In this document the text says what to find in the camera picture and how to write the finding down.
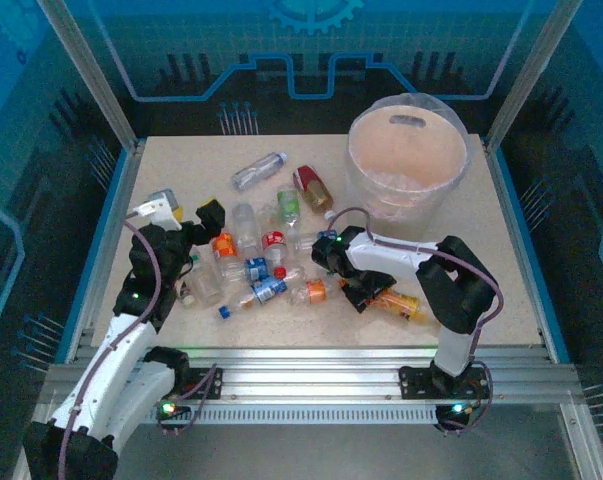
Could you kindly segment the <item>orange juice bottle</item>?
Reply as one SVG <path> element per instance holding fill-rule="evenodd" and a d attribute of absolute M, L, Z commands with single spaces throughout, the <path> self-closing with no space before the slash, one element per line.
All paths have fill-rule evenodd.
<path fill-rule="evenodd" d="M 398 293 L 392 289 L 387 289 L 376 298 L 368 300 L 367 305 L 398 315 L 416 324 L 428 322 L 428 315 L 421 311 L 420 300 L 417 297 Z"/>

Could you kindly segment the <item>orange label bottle yellow cap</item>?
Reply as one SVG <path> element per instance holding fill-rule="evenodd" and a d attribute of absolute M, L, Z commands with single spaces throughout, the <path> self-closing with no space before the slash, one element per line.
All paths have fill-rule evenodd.
<path fill-rule="evenodd" d="M 222 279 L 228 283 L 239 281 L 243 275 L 243 264 L 229 231 L 222 231 L 212 241 L 212 252 Z"/>

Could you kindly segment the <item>plain clear plastic bottle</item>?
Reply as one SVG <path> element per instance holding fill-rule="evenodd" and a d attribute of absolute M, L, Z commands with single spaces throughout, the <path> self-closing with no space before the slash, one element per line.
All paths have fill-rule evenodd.
<path fill-rule="evenodd" d="M 260 234 L 253 207 L 246 202 L 232 209 L 232 225 L 238 250 L 246 257 L 259 254 Z"/>

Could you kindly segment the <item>amber tea bottle red label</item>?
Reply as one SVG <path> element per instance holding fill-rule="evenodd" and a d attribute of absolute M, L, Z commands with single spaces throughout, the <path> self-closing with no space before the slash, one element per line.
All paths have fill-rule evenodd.
<path fill-rule="evenodd" d="M 331 220 L 335 215 L 334 199 L 316 170 L 310 165 L 302 165 L 294 170 L 292 180 L 310 209 Z"/>

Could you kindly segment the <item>clear plastic jar bottle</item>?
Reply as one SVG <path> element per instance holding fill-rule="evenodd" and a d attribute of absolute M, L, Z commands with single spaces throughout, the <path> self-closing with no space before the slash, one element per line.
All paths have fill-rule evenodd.
<path fill-rule="evenodd" d="M 212 306 L 223 298 L 222 287 L 210 267 L 192 268 L 183 278 L 195 299 L 205 306 Z"/>

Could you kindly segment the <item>clear water bottle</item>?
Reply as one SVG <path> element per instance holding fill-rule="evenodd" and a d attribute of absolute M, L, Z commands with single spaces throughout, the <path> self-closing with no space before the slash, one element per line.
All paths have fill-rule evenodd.
<path fill-rule="evenodd" d="M 286 162 L 286 153 L 269 153 L 234 173 L 231 177 L 232 186 L 237 191 L 245 191 L 279 172 Z"/>

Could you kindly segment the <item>green label plastic bottle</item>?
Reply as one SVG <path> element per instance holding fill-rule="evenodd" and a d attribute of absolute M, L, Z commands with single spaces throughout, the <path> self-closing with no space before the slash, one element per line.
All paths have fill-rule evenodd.
<path fill-rule="evenodd" d="M 299 235 L 301 219 L 300 203 L 296 188 L 292 184 L 281 185 L 277 190 L 277 206 L 281 225 L 288 235 Z"/>

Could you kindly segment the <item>small blue label bottle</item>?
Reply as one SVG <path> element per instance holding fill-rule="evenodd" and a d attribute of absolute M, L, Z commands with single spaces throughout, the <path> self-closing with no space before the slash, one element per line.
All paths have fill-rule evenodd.
<path fill-rule="evenodd" d="M 270 275 L 270 265 L 262 257 L 251 257 L 239 263 L 236 270 L 236 277 L 249 284 L 255 284 L 266 279 Z"/>

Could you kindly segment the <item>arm base LED board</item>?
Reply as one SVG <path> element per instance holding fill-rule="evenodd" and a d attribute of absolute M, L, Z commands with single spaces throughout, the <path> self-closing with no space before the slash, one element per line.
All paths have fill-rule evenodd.
<path fill-rule="evenodd" d="M 158 422 L 184 420 L 189 417 L 191 409 L 173 401 L 162 401 L 156 406 L 156 419 Z"/>
<path fill-rule="evenodd" d="M 474 407 L 467 401 L 456 401 L 451 404 L 436 406 L 436 418 L 439 423 L 459 423 L 467 425 L 469 423 Z"/>

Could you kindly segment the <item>aluminium table side rail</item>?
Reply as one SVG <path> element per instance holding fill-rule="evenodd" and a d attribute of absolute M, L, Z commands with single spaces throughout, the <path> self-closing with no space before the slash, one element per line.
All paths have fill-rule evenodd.
<path fill-rule="evenodd" d="M 488 149 L 486 137 L 481 136 L 480 140 L 543 345 L 554 363 L 570 364 L 561 325 L 505 157 L 500 148 L 495 152 Z"/>
<path fill-rule="evenodd" d="M 84 328 L 99 317 L 145 144 L 146 139 L 142 138 L 131 153 L 123 150 L 119 156 L 55 355 L 55 364 L 66 364 L 74 359 Z"/>

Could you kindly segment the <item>aluminium front rail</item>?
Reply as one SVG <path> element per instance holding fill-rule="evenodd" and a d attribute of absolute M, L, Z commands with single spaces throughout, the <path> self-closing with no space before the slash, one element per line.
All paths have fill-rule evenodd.
<path fill-rule="evenodd" d="M 194 348 L 193 367 L 223 371 L 223 404 L 397 404 L 398 371 L 426 367 L 431 348 Z M 555 363 L 540 346 L 482 347 L 478 360 L 491 371 L 497 404 L 583 402 L 577 371 Z"/>

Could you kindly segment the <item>aluminium frame post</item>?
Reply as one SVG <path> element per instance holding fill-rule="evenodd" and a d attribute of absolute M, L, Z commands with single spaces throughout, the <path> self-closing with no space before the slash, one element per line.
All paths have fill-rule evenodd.
<path fill-rule="evenodd" d="M 102 116 L 127 153 L 136 153 L 140 140 L 65 0 L 36 0 L 58 40 L 81 76 Z"/>
<path fill-rule="evenodd" d="M 583 0 L 557 0 L 485 139 L 494 156 L 570 26 Z"/>

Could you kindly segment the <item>aluminium frame leg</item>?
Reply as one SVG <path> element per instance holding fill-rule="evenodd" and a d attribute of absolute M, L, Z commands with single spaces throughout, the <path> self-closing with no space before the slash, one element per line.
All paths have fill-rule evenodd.
<path fill-rule="evenodd" d="M 603 480 L 603 444 L 589 408 L 561 403 L 560 410 L 580 480 Z"/>

